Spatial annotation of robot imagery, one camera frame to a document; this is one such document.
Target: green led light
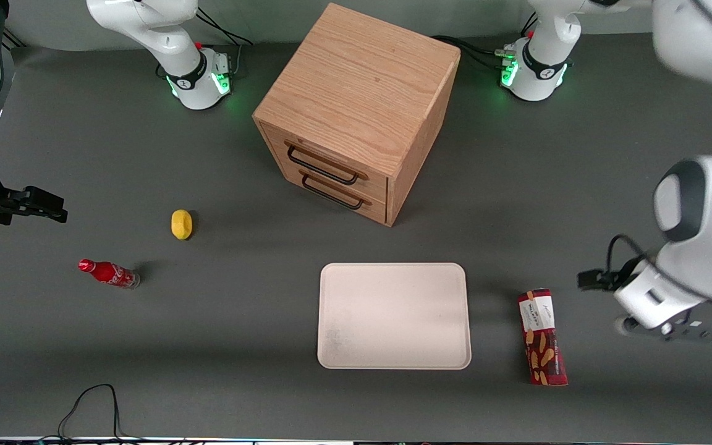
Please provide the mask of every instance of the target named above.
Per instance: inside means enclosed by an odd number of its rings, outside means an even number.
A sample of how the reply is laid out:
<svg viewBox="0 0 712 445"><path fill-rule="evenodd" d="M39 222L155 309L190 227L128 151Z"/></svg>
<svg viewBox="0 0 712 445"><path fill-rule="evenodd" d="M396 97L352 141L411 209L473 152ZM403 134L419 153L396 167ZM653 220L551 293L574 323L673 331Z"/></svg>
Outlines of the green led light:
<svg viewBox="0 0 712 445"><path fill-rule="evenodd" d="M169 84L169 87L172 88L172 96L175 96L177 98L177 91L175 91L175 85L172 84L172 81L169 79L169 76L166 77L166 82Z"/></svg>
<svg viewBox="0 0 712 445"><path fill-rule="evenodd" d="M565 66L562 67L562 74L559 74L559 80L556 81L557 87L562 85L562 79L565 78L565 70L567 70L567 63L565 63Z"/></svg>
<svg viewBox="0 0 712 445"><path fill-rule="evenodd" d="M512 85L512 81L515 80L515 74L518 72L518 62L512 61L512 64L509 67L505 68L505 72L502 74L502 84L505 85L505 87L509 87L509 85Z"/></svg>
<svg viewBox="0 0 712 445"><path fill-rule="evenodd" d="M229 76L228 75L210 73L210 78L213 79L213 82L216 84L216 88L218 88L218 92L220 92L221 95L229 93Z"/></svg>

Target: yellow sponge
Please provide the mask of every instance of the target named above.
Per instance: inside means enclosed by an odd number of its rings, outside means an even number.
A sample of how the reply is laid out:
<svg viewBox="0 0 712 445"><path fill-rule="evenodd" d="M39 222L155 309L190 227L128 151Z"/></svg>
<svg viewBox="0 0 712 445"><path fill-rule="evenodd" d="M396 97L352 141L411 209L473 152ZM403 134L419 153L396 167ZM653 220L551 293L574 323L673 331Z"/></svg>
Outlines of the yellow sponge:
<svg viewBox="0 0 712 445"><path fill-rule="evenodd" d="M177 239L187 239L192 236L192 215L184 210L172 213L172 234Z"/></svg>

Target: gray table surface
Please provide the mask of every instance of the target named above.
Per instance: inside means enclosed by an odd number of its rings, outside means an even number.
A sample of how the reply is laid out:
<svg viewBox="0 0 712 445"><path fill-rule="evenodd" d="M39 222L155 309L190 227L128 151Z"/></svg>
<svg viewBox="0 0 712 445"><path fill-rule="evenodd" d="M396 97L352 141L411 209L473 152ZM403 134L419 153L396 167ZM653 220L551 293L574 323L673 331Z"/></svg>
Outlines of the gray table surface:
<svg viewBox="0 0 712 445"><path fill-rule="evenodd" d="M0 175L62 195L70 217L0 226L0 436L51 434L108 382L139 436L712 443L712 344L618 335L621 307L575 283L617 232L661 242L651 193L712 152L712 87L667 71L647 35L584 37L542 103L464 58L388 229L285 182L255 129L295 48L245 48L234 94L203 112L175 101L147 51L18 54ZM196 214L188 242L169 231L178 208ZM138 266L144 283L97 284L82 257ZM321 268L391 261L463 265L467 369L317 363ZM568 387L528 384L515 298L534 287L553 290ZM68 425L110 431L104 391Z"/></svg>

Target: bottle cap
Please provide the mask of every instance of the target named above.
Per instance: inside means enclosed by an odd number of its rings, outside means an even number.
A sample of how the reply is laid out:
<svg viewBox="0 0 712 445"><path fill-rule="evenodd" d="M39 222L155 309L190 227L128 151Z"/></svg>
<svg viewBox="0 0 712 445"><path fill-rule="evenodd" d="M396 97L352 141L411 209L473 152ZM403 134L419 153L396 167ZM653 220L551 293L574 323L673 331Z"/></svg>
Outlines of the bottle cap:
<svg viewBox="0 0 712 445"><path fill-rule="evenodd" d="M93 260L88 260L88 259L86 259L86 258L85 258L84 260L79 261L79 263L78 263L78 270L80 270L80 271L87 271L88 273L89 273L90 271L95 270L95 261L93 261Z"/></svg>

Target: drawer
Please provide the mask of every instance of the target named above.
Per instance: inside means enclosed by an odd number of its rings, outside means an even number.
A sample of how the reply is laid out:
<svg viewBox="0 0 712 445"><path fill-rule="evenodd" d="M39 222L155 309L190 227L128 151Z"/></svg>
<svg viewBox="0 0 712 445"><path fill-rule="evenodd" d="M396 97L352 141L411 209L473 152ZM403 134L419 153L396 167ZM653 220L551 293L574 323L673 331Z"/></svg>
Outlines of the drawer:
<svg viewBox="0 0 712 445"><path fill-rule="evenodd" d="M386 223L386 203L383 201L359 197L344 186L304 169L288 169L286 166L283 168L285 168L285 178L293 184L378 223Z"/></svg>
<svg viewBox="0 0 712 445"><path fill-rule="evenodd" d="M304 168L317 177L324 177L335 183L340 189L352 189L364 197L386 202L385 176L364 167L348 166L348 160L333 160L277 127L263 124L263 130L283 171Z"/></svg>

